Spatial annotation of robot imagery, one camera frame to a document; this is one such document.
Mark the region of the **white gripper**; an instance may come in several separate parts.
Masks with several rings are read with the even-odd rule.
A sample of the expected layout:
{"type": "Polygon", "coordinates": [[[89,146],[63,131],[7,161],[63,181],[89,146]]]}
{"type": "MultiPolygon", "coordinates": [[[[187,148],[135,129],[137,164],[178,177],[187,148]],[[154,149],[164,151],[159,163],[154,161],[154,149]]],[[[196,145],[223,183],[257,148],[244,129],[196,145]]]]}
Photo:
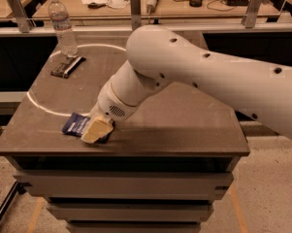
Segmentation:
{"type": "Polygon", "coordinates": [[[81,139],[92,144],[104,138],[113,131],[113,121],[124,121],[136,111],[136,106],[121,102],[113,91],[112,83],[106,82],[98,94],[96,104],[89,112],[91,120],[86,125],[81,139]]]}

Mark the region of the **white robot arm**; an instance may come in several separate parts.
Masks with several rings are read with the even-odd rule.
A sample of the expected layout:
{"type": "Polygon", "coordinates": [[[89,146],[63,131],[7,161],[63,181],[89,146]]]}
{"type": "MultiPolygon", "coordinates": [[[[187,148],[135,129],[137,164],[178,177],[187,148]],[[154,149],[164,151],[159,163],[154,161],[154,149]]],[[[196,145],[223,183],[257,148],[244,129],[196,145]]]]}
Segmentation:
{"type": "Polygon", "coordinates": [[[172,82],[197,87],[292,140],[292,67],[204,50],[159,25],[133,31],[126,56],[102,87],[83,141],[104,137],[172,82]]]}

